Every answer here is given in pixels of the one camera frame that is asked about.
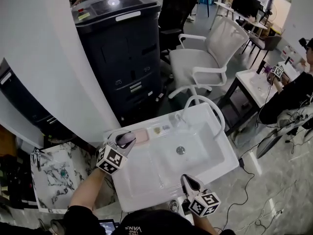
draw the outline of faucet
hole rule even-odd
[[[31,158],[33,160],[33,163],[37,162],[37,169],[38,169],[38,171],[41,171],[40,157],[43,157],[45,159],[48,159],[48,160],[52,161],[52,156],[50,156],[48,154],[44,154],[39,149],[35,148],[34,151],[31,154]]]
[[[185,104],[185,107],[184,109],[182,110],[182,113],[180,115],[180,118],[184,120],[184,116],[185,116],[185,112],[186,112],[186,109],[189,107],[190,103],[192,100],[197,100],[197,99],[200,99],[202,101],[205,101],[207,102],[211,108],[213,108],[213,110],[216,111],[217,115],[219,116],[219,119],[220,119],[220,122],[221,122],[221,129],[218,131],[218,133],[214,136],[214,138],[218,137],[225,129],[225,119],[224,119],[224,116],[221,112],[221,110],[219,109],[219,107],[217,107],[217,105],[215,103],[213,103],[210,99],[208,99],[207,97],[205,96],[200,96],[200,95],[194,95],[194,96],[191,96],[190,98],[188,98],[186,104]]]

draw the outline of floor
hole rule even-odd
[[[186,22],[185,33],[205,36],[211,26],[215,11],[216,8],[211,6],[208,18],[206,6],[201,4],[195,21]],[[186,40],[184,44],[187,48],[198,46],[197,42],[192,40]],[[220,88],[213,88],[213,91],[207,94],[208,98],[217,101],[227,91],[235,73],[250,67],[257,53],[255,50],[249,56],[250,50],[249,46],[244,55],[239,55],[240,51],[238,51],[230,60],[227,67],[227,84]],[[280,61],[279,55],[277,51],[270,52],[266,60],[274,65]],[[264,53],[261,52],[253,69],[257,68],[263,56]],[[163,71],[170,73],[169,69],[170,67],[162,63]],[[173,85],[168,86],[168,90],[173,89]],[[184,94],[179,95],[174,101],[165,98],[160,114],[182,108],[187,98],[188,96]],[[238,149],[234,146],[238,157],[262,140],[266,132],[268,128],[256,135],[244,147]],[[288,137],[283,137],[269,153],[258,160],[255,156],[255,148],[244,154],[245,169],[255,175],[246,187],[247,202],[245,186],[252,176],[240,167],[208,186],[222,201],[217,212],[209,216],[210,222],[217,228],[217,231],[226,224],[227,210],[233,203],[245,203],[233,205],[229,210],[226,228],[234,230],[237,235],[299,235],[310,229],[313,221],[313,191],[311,190],[313,187],[313,153],[310,153],[313,143],[309,141],[301,145],[304,133],[301,131],[293,139],[294,144],[299,144],[294,147],[294,150],[291,143],[285,143]],[[3,212],[0,212],[0,221],[9,222],[10,217],[1,213]],[[37,218],[41,218],[46,224],[53,218],[62,218],[61,215],[39,213],[37,210],[11,209],[11,213],[15,220],[14,224],[30,228],[38,226]],[[120,221],[126,215],[122,213],[118,203],[104,207],[96,214],[101,219],[113,218],[115,221]],[[263,227],[260,226],[259,221],[256,221],[258,219],[264,225]]]

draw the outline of sink basin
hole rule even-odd
[[[211,107],[202,103],[137,123],[123,130],[146,129],[149,141],[136,145],[125,166],[113,175],[122,210],[132,212],[183,195],[182,174],[205,185],[236,168],[237,157]]]
[[[91,172],[88,152],[68,142],[42,151],[51,160],[31,159],[33,185],[39,211],[65,213],[78,185]]]

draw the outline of black and white marker cube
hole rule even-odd
[[[195,196],[189,205],[189,210],[198,215],[205,217],[215,212],[220,205],[220,200],[216,193],[199,194]]]
[[[104,148],[99,150],[99,157],[96,166],[108,174],[112,174],[121,169],[126,161],[127,157],[124,157],[112,147],[106,145]]]

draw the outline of computer monitor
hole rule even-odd
[[[258,14],[261,2],[258,0],[233,0],[231,8],[244,17],[255,17]]]

